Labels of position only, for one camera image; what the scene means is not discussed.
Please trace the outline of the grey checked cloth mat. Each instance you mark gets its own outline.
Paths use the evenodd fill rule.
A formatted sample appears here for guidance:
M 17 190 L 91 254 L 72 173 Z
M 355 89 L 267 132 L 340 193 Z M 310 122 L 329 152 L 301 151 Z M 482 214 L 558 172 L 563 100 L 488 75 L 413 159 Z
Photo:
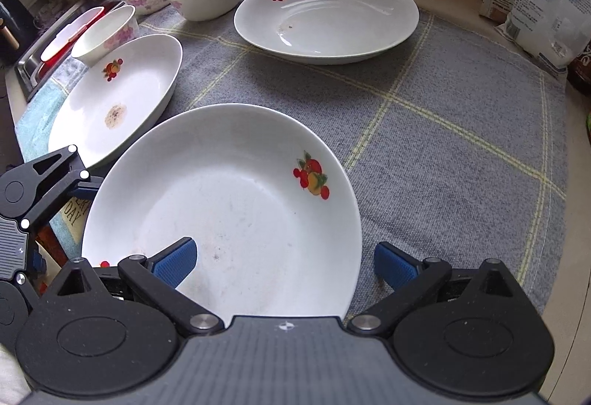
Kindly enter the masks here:
M 168 7 L 139 29 L 183 46 L 166 117 L 218 103 L 269 107 L 307 125 L 339 158 L 363 227 L 353 311 L 388 292 L 373 271 L 381 241 L 458 268 L 498 258 L 545 308 L 565 236 L 563 84 L 429 12 L 405 43 L 344 66 L 255 49 L 232 15 L 192 23 Z

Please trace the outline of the steel sink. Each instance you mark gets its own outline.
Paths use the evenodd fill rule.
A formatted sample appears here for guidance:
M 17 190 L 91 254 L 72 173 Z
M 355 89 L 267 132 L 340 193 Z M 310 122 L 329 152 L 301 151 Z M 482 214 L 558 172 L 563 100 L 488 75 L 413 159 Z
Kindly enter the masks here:
M 73 22 L 83 12 L 94 7 L 103 6 L 108 13 L 114 8 L 120 8 L 123 2 L 120 0 L 80 0 L 72 7 L 68 8 L 59 19 L 57 19 L 49 28 L 47 28 L 37 40 L 26 50 L 24 55 L 16 62 L 13 67 L 15 80 L 18 82 L 20 91 L 26 103 L 29 103 L 42 88 L 49 78 L 49 72 L 43 78 L 39 77 L 39 71 L 42 67 L 41 54 L 57 34 L 68 24 Z

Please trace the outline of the red basin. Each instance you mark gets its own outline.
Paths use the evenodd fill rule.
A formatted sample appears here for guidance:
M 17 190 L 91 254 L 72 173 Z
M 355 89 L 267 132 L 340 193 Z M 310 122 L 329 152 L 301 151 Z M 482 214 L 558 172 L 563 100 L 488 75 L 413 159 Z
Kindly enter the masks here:
M 75 42 L 86 31 L 86 27 L 76 31 L 61 30 L 49 43 L 41 54 L 41 67 L 37 72 L 37 78 L 42 79 L 74 46 Z

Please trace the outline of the dark sauce bottle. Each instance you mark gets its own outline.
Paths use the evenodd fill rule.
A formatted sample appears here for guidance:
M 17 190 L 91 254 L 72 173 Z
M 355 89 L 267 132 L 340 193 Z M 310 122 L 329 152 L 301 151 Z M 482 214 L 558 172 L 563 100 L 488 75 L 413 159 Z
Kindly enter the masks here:
M 591 43 L 568 66 L 568 82 L 584 96 L 591 95 Z

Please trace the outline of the white fruit-print plate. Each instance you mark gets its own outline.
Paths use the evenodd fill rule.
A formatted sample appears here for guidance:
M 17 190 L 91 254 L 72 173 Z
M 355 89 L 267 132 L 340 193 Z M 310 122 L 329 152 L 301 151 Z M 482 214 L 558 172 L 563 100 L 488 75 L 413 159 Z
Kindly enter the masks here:
M 362 258 L 349 178 L 309 128 L 254 105 L 205 106 L 137 140 L 90 208 L 82 256 L 115 265 L 190 237 L 179 291 L 236 315 L 344 317 Z
M 272 55 L 343 65 L 401 45 L 419 17 L 414 0 L 243 0 L 233 24 L 245 42 Z
M 182 56 L 179 40 L 166 34 L 134 39 L 107 54 L 63 102 L 48 150 L 74 145 L 88 169 L 115 160 L 162 115 Z

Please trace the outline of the light blue towel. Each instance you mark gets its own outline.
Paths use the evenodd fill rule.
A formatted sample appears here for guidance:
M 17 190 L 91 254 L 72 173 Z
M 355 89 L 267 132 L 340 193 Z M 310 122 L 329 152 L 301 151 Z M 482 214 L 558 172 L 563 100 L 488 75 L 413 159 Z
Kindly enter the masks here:
M 86 71 L 79 60 L 67 58 L 29 102 L 16 122 L 16 139 L 25 162 L 48 152 L 49 135 L 57 112 Z M 50 227 L 68 258 L 81 255 L 82 235 L 91 204 L 91 200 L 71 198 L 50 220 Z

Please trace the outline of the clear plastic food bag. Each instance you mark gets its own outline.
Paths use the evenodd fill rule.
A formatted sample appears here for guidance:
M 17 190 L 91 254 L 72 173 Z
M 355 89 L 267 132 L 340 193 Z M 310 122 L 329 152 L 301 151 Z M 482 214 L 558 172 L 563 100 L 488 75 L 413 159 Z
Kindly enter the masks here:
M 513 0 L 497 30 L 556 77 L 590 42 L 590 0 Z

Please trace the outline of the white floral bowl near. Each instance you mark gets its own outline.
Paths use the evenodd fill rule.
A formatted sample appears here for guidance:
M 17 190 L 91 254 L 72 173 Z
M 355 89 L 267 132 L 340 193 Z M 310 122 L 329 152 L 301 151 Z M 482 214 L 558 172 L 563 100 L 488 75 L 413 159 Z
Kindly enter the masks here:
M 125 5 L 109 12 L 90 26 L 74 44 L 71 56 L 94 66 L 116 48 L 138 36 L 138 22 L 134 6 Z

